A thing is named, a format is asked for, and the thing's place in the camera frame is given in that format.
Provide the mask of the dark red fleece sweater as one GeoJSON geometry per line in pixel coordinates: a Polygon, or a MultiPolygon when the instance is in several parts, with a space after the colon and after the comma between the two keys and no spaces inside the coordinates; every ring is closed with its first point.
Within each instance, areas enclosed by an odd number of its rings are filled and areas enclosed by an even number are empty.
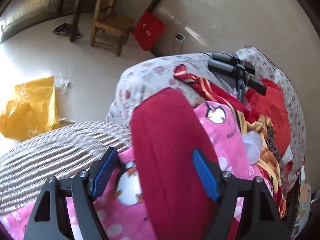
{"type": "Polygon", "coordinates": [[[201,239],[216,204],[200,181],[195,149],[217,155],[193,107],[178,90],[165,88],[144,100],[130,122],[143,201],[157,239],[201,239]]]}

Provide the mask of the red orange patterned blanket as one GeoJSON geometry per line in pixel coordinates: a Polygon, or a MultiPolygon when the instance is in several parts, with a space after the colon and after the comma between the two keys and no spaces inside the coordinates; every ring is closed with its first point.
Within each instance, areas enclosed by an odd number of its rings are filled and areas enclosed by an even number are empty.
{"type": "Polygon", "coordinates": [[[204,99],[194,112],[212,142],[221,170],[242,179],[263,177],[280,217],[284,217],[288,175],[274,141],[271,119],[204,77],[189,73],[183,64],[175,67],[173,76],[204,99]],[[242,135],[249,131],[258,132],[263,140],[260,158],[255,164],[248,163],[242,141],[242,135]]]}

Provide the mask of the pink penguin print blanket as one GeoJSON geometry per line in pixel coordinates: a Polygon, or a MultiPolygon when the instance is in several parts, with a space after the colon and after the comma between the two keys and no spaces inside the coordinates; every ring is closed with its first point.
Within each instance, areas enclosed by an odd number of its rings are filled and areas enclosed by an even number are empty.
{"type": "MultiPolygon", "coordinates": [[[[206,102],[194,109],[216,152],[221,170],[252,179],[241,133],[231,106],[206,102]]],[[[1,158],[1,223],[13,239],[23,239],[28,219],[44,181],[76,175],[99,160],[109,146],[117,148],[116,167],[105,192],[95,202],[97,215],[110,239],[156,239],[148,221],[139,171],[138,146],[131,133],[106,122],[86,122],[44,133],[18,143],[1,158]]]]}

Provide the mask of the striped grey white cloth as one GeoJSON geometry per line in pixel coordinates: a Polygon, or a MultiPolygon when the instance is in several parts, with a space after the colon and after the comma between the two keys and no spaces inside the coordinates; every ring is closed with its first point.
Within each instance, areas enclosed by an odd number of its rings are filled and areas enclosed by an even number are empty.
{"type": "Polygon", "coordinates": [[[71,178],[109,147],[131,147],[128,128],[104,121],[65,126],[17,143],[1,156],[1,215],[33,203],[50,176],[71,178]]]}

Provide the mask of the white plastic tube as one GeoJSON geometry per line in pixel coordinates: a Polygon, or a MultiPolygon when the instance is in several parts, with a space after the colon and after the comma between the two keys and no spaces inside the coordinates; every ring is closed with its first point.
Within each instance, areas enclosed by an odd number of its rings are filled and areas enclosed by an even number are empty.
{"type": "Polygon", "coordinates": [[[256,131],[249,131],[242,135],[242,141],[245,146],[247,160],[249,164],[255,164],[260,158],[263,140],[256,131]]]}

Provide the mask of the yellow plastic bag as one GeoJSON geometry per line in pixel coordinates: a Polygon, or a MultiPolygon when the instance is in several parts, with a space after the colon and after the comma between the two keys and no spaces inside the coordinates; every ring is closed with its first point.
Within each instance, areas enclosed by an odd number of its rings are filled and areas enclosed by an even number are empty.
{"type": "Polygon", "coordinates": [[[14,87],[14,95],[1,111],[1,134],[24,141],[60,127],[54,77],[14,87]]]}

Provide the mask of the red heart-shaped ruffled pillow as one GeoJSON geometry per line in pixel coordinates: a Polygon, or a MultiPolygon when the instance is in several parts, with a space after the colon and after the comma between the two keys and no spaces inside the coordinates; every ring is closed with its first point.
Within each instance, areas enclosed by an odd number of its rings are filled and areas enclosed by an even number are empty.
{"type": "Polygon", "coordinates": [[[268,79],[261,79],[260,81],[266,86],[266,95],[263,96],[250,88],[245,97],[252,110],[271,119],[274,141],[282,157],[291,141],[291,128],[284,105],[284,94],[281,87],[273,81],[268,79]]]}

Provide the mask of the black tripod stand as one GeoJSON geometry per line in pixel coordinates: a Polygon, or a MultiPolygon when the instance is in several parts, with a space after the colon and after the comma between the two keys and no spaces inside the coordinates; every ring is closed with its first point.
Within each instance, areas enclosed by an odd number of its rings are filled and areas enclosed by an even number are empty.
{"type": "Polygon", "coordinates": [[[228,55],[213,51],[210,57],[208,69],[234,80],[239,101],[243,102],[246,87],[252,88],[260,95],[266,95],[267,88],[255,77],[253,64],[239,59],[236,54],[228,55]]]}

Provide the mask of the pair of slippers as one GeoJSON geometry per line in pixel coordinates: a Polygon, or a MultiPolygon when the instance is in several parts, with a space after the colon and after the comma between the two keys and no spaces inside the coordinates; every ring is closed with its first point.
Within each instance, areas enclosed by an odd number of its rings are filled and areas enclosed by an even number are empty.
{"type": "Polygon", "coordinates": [[[63,23],[53,30],[53,35],[57,37],[70,38],[72,25],[63,23]]]}

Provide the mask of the wooden chair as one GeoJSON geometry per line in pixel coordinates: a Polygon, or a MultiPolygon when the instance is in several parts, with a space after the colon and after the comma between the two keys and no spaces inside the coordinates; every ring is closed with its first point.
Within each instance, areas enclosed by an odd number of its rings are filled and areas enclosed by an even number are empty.
{"type": "Polygon", "coordinates": [[[135,20],[115,12],[116,0],[96,0],[90,45],[112,50],[121,55],[135,20]]]}

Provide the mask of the red plastic bin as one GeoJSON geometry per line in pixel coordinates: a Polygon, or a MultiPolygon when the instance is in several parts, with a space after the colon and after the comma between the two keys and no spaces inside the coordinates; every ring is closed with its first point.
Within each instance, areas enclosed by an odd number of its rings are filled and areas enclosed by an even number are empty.
{"type": "Polygon", "coordinates": [[[150,51],[165,28],[165,24],[157,16],[145,11],[132,34],[144,51],[150,51]]]}

